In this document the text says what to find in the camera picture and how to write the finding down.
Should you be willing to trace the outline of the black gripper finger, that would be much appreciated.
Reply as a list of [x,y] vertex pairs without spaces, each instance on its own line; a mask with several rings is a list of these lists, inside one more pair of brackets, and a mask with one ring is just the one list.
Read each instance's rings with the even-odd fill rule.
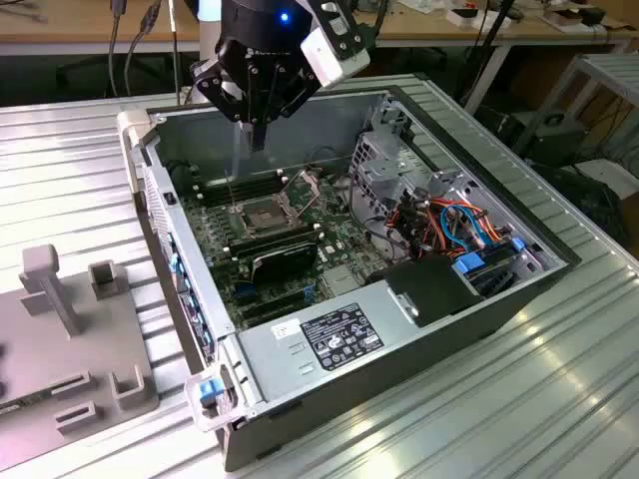
[[251,151],[260,149],[260,125],[250,116],[249,96],[224,70],[218,60],[201,60],[191,65],[195,89],[228,120],[240,125]]
[[264,110],[259,119],[259,150],[265,148],[269,124],[278,118],[289,118],[320,87],[310,68],[286,68],[276,64],[274,76],[266,95]]

